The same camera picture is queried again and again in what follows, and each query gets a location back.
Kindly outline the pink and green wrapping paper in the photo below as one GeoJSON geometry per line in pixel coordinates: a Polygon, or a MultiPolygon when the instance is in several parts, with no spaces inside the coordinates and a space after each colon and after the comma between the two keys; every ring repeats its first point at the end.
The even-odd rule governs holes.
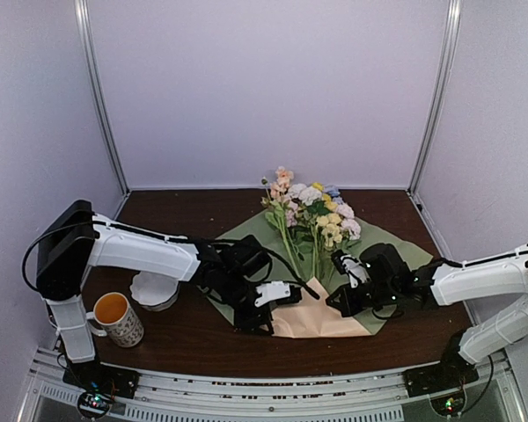
{"type": "MultiPolygon", "coordinates": [[[[432,255],[421,247],[402,240],[365,220],[360,219],[358,223],[361,226],[361,237],[357,244],[348,249],[351,255],[357,257],[367,247],[384,243],[394,245],[411,269],[431,261],[432,255]]],[[[246,235],[255,236],[263,246],[276,251],[283,258],[289,257],[281,235],[268,223],[264,212],[258,213],[220,237],[240,239],[246,235]]],[[[274,335],[278,338],[349,338],[377,334],[385,322],[374,317],[370,310],[365,309],[355,316],[343,317],[340,311],[327,306],[326,298],[337,287],[348,283],[348,278],[338,274],[332,264],[326,264],[323,266],[322,278],[313,279],[310,276],[312,258],[309,248],[302,246],[299,251],[303,253],[304,260],[296,266],[296,269],[308,285],[319,293],[320,298],[315,300],[304,291],[301,302],[274,308],[272,310],[274,335]]]]}

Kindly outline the pink rose stem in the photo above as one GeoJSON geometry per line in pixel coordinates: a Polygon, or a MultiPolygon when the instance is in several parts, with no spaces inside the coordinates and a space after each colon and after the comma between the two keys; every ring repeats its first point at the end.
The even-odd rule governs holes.
{"type": "Polygon", "coordinates": [[[336,213],[341,218],[341,231],[343,240],[341,245],[335,250],[347,250],[359,243],[362,235],[362,227],[357,221],[353,208],[347,203],[336,204],[327,202],[326,209],[328,214],[336,213]]]}
{"type": "Polygon", "coordinates": [[[296,184],[288,190],[286,222],[295,242],[313,241],[319,209],[323,205],[322,194],[323,186],[319,183],[296,184]]]}

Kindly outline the cream yellow rose spray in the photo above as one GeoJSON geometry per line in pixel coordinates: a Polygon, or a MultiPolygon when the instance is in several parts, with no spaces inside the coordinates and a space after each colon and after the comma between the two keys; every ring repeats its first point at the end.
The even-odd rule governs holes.
{"type": "Polygon", "coordinates": [[[341,218],[336,213],[317,216],[312,220],[312,276],[321,280],[325,275],[330,253],[342,243],[341,218]]]}

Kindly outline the yellow flower stem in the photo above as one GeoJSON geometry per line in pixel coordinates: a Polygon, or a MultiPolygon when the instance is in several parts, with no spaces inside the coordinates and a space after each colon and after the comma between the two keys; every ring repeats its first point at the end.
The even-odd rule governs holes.
{"type": "Polygon", "coordinates": [[[326,209],[326,204],[327,202],[331,202],[331,200],[330,200],[330,197],[324,193],[324,186],[323,186],[322,201],[323,201],[323,205],[319,209],[319,215],[327,215],[328,210],[326,209]]]}

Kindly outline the blue flower stem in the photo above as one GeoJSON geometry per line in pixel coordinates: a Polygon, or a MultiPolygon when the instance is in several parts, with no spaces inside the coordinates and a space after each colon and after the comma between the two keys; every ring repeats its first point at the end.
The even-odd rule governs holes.
{"type": "Polygon", "coordinates": [[[344,199],[341,197],[341,192],[336,186],[326,186],[324,193],[330,197],[330,200],[336,204],[342,204],[344,199]]]}

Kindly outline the peach blossom stem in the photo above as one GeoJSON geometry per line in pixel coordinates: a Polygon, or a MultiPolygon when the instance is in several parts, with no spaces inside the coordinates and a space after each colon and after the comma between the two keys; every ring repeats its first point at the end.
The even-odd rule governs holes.
{"type": "Polygon", "coordinates": [[[267,221],[280,233],[284,249],[296,277],[301,278],[297,254],[288,227],[288,211],[290,210],[288,190],[293,178],[294,173],[283,166],[279,166],[275,170],[275,180],[269,181],[263,177],[260,182],[265,189],[265,196],[261,199],[261,204],[267,210],[267,221]]]}

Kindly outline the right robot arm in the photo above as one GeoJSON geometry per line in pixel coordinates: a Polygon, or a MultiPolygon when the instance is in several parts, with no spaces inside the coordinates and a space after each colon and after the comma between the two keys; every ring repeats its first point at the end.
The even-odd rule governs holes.
{"type": "Polygon", "coordinates": [[[431,309],[475,298],[513,295],[510,306],[487,321],[454,335],[434,368],[434,381],[453,387],[467,369],[528,335],[528,244],[488,258],[455,262],[433,260],[412,270],[392,244],[373,244],[355,258],[332,254],[336,270],[348,276],[326,298],[343,317],[383,307],[431,309]]]}

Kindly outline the white scalloped bowl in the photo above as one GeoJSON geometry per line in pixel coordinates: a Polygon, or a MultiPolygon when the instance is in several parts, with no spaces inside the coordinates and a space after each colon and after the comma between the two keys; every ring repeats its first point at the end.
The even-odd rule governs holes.
{"type": "Polygon", "coordinates": [[[178,299],[179,282],[156,273],[139,272],[129,286],[131,297],[144,309],[160,312],[169,309],[178,299]]]}

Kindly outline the patterned mug with orange inside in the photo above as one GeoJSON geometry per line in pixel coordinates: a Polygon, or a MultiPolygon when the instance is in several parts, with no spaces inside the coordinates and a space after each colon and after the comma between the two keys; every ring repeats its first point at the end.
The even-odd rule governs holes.
{"type": "Polygon", "coordinates": [[[110,338],[118,347],[131,348],[143,340],[143,323],[122,293],[102,295],[86,318],[93,335],[110,338]]]}

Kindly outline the aluminium front rail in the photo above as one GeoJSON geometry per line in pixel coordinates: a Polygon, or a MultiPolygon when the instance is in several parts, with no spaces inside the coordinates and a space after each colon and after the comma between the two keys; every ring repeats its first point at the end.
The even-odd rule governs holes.
{"type": "Polygon", "coordinates": [[[462,387],[413,397],[403,369],[296,378],[226,378],[142,370],[132,398],[116,398],[103,421],[525,421],[504,353],[462,387]]]}

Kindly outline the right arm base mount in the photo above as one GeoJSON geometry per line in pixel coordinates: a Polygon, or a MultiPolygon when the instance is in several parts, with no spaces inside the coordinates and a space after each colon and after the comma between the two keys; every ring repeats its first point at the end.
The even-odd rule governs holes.
{"type": "Polygon", "coordinates": [[[479,374],[470,365],[437,363],[408,369],[403,380],[409,397],[428,397],[436,414],[451,418],[460,416],[467,408],[466,385],[478,381],[479,374]]]}

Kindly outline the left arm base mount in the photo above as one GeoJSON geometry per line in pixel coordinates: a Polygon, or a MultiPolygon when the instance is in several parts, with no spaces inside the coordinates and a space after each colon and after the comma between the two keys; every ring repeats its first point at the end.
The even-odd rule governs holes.
{"type": "Polygon", "coordinates": [[[140,375],[135,370],[88,362],[67,365],[62,380],[79,387],[77,410],[85,418],[103,418],[110,412],[118,398],[135,397],[140,375]]]}

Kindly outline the right aluminium frame post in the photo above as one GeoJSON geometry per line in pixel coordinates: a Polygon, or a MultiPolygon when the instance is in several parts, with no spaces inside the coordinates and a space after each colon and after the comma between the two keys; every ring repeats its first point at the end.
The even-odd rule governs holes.
{"type": "Polygon", "coordinates": [[[423,130],[421,147],[415,162],[413,175],[407,189],[407,192],[413,198],[418,195],[422,175],[429,160],[429,152],[436,139],[437,126],[444,107],[445,93],[450,81],[451,71],[457,52],[463,9],[462,5],[463,2],[460,0],[450,0],[448,2],[443,43],[436,73],[435,86],[429,106],[429,114],[423,130]]]}

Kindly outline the aluminium frame post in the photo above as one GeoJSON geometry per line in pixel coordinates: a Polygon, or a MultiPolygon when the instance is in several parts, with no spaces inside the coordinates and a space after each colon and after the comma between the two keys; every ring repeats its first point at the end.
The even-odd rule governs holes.
{"type": "Polygon", "coordinates": [[[445,93],[450,81],[451,71],[457,52],[463,9],[462,5],[463,2],[460,0],[450,0],[448,2],[443,43],[436,73],[435,86],[429,106],[429,114],[423,130],[421,147],[415,162],[413,175],[407,189],[407,192],[413,198],[418,195],[422,175],[429,160],[429,152],[436,139],[437,126],[444,107],[445,93]]]}
{"type": "Polygon", "coordinates": [[[100,80],[98,60],[93,42],[89,2],[85,0],[75,0],[74,7],[77,20],[77,29],[84,51],[84,61],[92,89],[92,103],[99,123],[101,137],[106,147],[108,161],[114,172],[114,176],[118,183],[121,194],[126,196],[130,194],[130,189],[128,186],[128,181],[124,175],[121,158],[115,144],[114,133],[108,116],[106,100],[100,80]]]}

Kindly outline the left aluminium frame post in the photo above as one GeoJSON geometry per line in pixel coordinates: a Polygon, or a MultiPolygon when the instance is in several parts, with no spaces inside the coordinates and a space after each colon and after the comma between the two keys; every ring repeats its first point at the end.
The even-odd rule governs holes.
{"type": "Polygon", "coordinates": [[[77,29],[84,51],[84,61],[92,89],[92,103],[99,123],[101,137],[106,147],[108,161],[114,172],[114,176],[118,183],[121,194],[126,196],[130,194],[130,189],[128,186],[128,181],[124,175],[121,158],[115,144],[114,133],[108,116],[106,100],[100,80],[98,60],[93,42],[89,2],[85,0],[75,0],[74,7],[77,20],[77,29]]]}

